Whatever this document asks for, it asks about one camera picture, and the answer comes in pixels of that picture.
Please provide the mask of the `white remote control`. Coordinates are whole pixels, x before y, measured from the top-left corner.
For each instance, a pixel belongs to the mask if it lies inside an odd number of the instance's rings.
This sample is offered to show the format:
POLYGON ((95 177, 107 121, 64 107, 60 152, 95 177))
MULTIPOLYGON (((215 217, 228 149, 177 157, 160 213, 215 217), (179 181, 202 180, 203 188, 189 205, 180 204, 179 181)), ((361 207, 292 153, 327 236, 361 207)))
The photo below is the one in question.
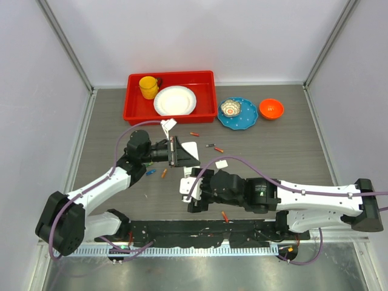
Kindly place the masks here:
MULTIPOLYGON (((198 146, 196 142, 184 142, 182 143, 183 148, 189 152, 193 157, 195 157, 197 160, 199 160, 199 153, 198 153, 198 146)), ((200 165, 197 166, 191 166, 191 167, 183 167, 184 170, 184 177, 188 178, 193 168, 199 168, 200 165)))

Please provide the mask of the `white battery cover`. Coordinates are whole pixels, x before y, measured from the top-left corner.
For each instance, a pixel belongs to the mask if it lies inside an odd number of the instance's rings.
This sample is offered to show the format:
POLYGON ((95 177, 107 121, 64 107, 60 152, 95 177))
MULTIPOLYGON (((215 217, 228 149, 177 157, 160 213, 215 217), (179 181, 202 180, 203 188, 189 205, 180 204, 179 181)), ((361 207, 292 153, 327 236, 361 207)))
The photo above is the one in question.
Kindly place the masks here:
POLYGON ((217 169, 224 169, 224 168, 228 167, 228 163, 225 159, 221 159, 221 160, 215 162, 215 166, 217 169))

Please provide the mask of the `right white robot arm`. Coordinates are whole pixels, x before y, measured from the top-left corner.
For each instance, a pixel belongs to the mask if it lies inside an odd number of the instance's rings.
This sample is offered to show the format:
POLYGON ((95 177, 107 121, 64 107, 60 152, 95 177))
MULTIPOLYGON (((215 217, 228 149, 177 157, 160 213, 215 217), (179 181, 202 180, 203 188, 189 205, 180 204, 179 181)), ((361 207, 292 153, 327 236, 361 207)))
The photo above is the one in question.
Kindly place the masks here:
POLYGON ((274 212, 274 232, 280 239, 319 227, 351 226, 359 232, 381 232, 383 223, 371 180, 347 186, 312 186, 263 177, 241 178, 226 171, 194 167, 180 180, 179 192, 190 213, 212 203, 242 207, 246 212, 274 212))

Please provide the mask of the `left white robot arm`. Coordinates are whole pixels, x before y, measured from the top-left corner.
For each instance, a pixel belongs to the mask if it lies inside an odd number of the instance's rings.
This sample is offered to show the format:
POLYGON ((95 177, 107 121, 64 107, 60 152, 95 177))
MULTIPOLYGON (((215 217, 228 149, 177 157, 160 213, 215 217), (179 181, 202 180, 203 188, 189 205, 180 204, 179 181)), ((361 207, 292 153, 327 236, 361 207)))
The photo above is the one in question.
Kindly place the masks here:
POLYGON ((136 130, 113 167, 93 182, 68 194, 52 193, 35 228, 36 235, 61 256, 72 254, 83 242, 110 236, 117 242, 129 234, 129 219, 117 210, 92 212, 113 195, 136 184, 148 162, 191 169, 200 165, 195 142, 181 143, 177 136, 152 144, 145 130, 136 130))

